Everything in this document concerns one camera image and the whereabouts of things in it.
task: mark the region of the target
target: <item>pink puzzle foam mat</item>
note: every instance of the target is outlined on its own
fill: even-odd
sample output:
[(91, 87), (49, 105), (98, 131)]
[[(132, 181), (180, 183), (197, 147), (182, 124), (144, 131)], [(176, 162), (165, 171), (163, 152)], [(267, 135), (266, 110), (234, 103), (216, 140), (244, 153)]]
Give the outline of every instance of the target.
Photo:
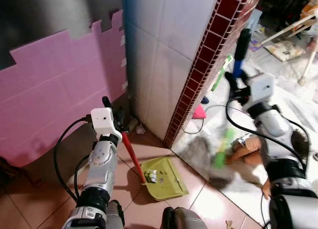
[(122, 10), (112, 28), (71, 39), (67, 30), (12, 50), (16, 64), (0, 71), (0, 156), (27, 165), (51, 149), (74, 120), (127, 88)]

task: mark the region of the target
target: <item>white chair leg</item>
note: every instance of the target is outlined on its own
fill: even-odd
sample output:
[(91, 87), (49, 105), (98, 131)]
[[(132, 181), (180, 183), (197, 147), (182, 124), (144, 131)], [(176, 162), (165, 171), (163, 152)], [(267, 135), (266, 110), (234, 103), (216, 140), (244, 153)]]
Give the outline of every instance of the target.
[(276, 37), (278, 37), (279, 35), (283, 34), (283, 33), (286, 33), (287, 31), (291, 30), (292, 28), (300, 25), (301, 23), (313, 18), (315, 16), (315, 14), (311, 14), (311, 15), (308, 15), (307, 17), (301, 19), (301, 20), (298, 20), (294, 23), (292, 23), (290, 26), (286, 27), (285, 29), (277, 32), (276, 34), (268, 37), (267, 39), (263, 40), (262, 42), (260, 43), (257, 43), (255, 44), (256, 47), (261, 47), (262, 45), (264, 45), (265, 43), (267, 43), (268, 41), (271, 41), (272, 39), (275, 39)]
[(302, 32), (303, 30), (307, 29), (310, 27), (310, 25), (305, 25), (304, 27), (301, 27), (300, 29), (296, 30), (294, 33), (291, 33), (290, 35), (287, 36), (287, 38), (291, 38), (294, 35), (298, 34), (299, 32)]
[(317, 53), (316, 51), (312, 51), (312, 54), (311, 54), (310, 57), (309, 57), (309, 60), (308, 60), (308, 62), (307, 62), (307, 65), (306, 65), (306, 68), (305, 68), (305, 70), (304, 70), (304, 72), (303, 72), (303, 75), (302, 75), (301, 78), (298, 80), (298, 84), (299, 84), (300, 86), (304, 86), (304, 85), (306, 84), (306, 76), (307, 76), (307, 73), (308, 73), (308, 71), (309, 71), (309, 69), (310, 69), (312, 63), (313, 63), (313, 60), (314, 60), (314, 58), (315, 58), (316, 53)]

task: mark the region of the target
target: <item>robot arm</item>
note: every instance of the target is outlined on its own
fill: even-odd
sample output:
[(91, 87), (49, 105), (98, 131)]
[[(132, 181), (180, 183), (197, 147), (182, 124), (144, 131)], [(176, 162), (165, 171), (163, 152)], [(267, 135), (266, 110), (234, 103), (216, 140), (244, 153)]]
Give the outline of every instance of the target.
[(274, 76), (262, 73), (248, 77), (243, 73), (243, 89), (238, 89), (233, 74), (226, 73), (226, 78), (231, 86), (230, 97), (237, 99), (253, 118), (257, 135), (264, 136), (260, 153), (271, 183), (271, 228), (318, 228), (318, 197), (306, 180), (306, 166), (293, 149), (293, 128), (278, 107), (269, 105)]
[(121, 207), (116, 202), (109, 202), (117, 166), (116, 148), (122, 141), (122, 135), (114, 127), (110, 107), (93, 109), (91, 121), (98, 141), (89, 155), (88, 176), (76, 208), (62, 228), (105, 229), (111, 225), (112, 228), (122, 229), (124, 219)]

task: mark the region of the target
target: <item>green dustpan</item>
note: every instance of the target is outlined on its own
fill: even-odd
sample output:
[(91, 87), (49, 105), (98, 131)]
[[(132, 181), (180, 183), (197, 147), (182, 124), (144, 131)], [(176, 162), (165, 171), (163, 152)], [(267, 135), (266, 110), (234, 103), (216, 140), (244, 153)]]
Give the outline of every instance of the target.
[(188, 190), (168, 156), (154, 158), (141, 164), (146, 175), (150, 170), (156, 170), (156, 183), (147, 179), (146, 187), (157, 201), (179, 197), (188, 194)]

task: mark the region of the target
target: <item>black handle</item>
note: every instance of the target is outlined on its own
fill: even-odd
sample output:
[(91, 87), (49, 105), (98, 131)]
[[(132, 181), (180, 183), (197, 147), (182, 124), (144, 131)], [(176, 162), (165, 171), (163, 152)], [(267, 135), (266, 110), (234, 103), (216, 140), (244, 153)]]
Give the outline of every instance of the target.
[(250, 38), (251, 38), (250, 29), (244, 29), (241, 31), (238, 38), (237, 48), (234, 54), (234, 59), (236, 61), (242, 61), (245, 58), (245, 55), (247, 53), (247, 49), (249, 46)]
[(103, 96), (102, 101), (103, 101), (104, 107), (113, 108), (107, 96)]

